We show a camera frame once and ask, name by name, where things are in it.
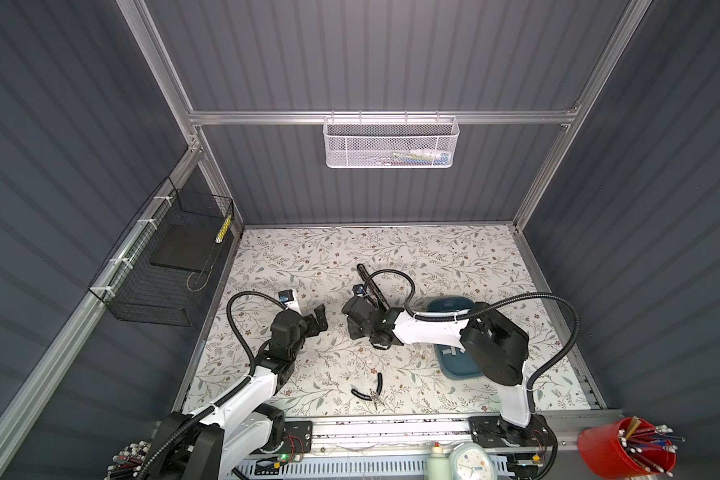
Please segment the black stapler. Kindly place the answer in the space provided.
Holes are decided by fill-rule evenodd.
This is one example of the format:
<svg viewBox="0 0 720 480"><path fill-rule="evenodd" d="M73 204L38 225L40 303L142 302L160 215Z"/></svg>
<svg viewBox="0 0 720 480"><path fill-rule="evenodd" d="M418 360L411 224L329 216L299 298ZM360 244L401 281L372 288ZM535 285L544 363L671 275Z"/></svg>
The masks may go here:
<svg viewBox="0 0 720 480"><path fill-rule="evenodd" d="M358 263L356 265L356 269L361 277L361 280L363 281L363 290L365 292L365 295L379 309L381 309L382 311L387 311L390 308L390 305L387 302L381 289L376 284L375 280L371 278L371 274L369 273L366 266L362 263Z"/></svg>

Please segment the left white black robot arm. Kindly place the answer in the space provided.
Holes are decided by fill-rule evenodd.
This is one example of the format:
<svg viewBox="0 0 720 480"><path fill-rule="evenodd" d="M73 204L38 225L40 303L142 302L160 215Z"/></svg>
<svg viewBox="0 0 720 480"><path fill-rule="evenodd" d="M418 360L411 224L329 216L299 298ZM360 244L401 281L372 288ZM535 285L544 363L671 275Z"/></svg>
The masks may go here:
<svg viewBox="0 0 720 480"><path fill-rule="evenodd" d="M220 397L188 414L166 417L136 479L222 479L257 450L277 452L285 436L285 413L269 405L295 370L305 340L328 328L325 306L302 315L290 301L271 325L271 338L254 353L237 327L233 333L251 364Z"/></svg>

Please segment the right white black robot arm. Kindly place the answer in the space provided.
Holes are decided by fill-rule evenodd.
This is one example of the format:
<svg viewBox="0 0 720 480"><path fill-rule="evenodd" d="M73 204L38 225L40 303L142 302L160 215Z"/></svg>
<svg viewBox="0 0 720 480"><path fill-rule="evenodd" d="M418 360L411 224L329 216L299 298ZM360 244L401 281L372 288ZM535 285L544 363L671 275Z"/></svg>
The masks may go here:
<svg viewBox="0 0 720 480"><path fill-rule="evenodd" d="M456 312L382 309L367 296L354 296L342 307L350 337L367 338L387 350L394 345L432 344L464 351L495 385L504 424L525 429L531 423L527 393L528 334L492 305L478 302Z"/></svg>

